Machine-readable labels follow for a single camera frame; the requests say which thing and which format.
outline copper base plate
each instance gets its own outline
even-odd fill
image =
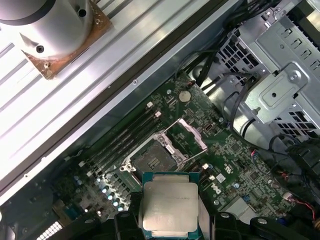
[[[69,56],[58,60],[43,60],[36,58],[28,53],[24,54],[30,60],[30,62],[38,69],[41,75],[45,79],[53,79],[61,70],[75,60],[80,54],[88,49],[94,42],[102,37],[112,25],[109,18],[101,11],[101,9],[93,2],[91,2],[93,22],[92,29],[83,45],[74,51]]]

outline ventilation holes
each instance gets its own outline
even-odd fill
[[[293,118],[293,122],[277,122],[277,125],[285,134],[293,137],[301,135],[309,136],[310,138],[318,137],[314,132],[317,127],[305,118],[305,114],[302,111],[291,111],[289,115]]]
[[[253,69],[259,65],[259,62],[255,57],[249,53],[249,51],[243,48],[238,42],[239,32],[235,32],[226,42],[226,44],[219,51],[221,62],[234,73],[238,73],[239,69],[237,66],[241,67],[241,71],[247,73],[248,70]],[[245,83],[245,79],[240,76],[236,76],[241,84]]]
[[[311,51],[307,49],[301,54],[301,57],[303,58],[303,60],[306,60],[310,55],[311,55]]]

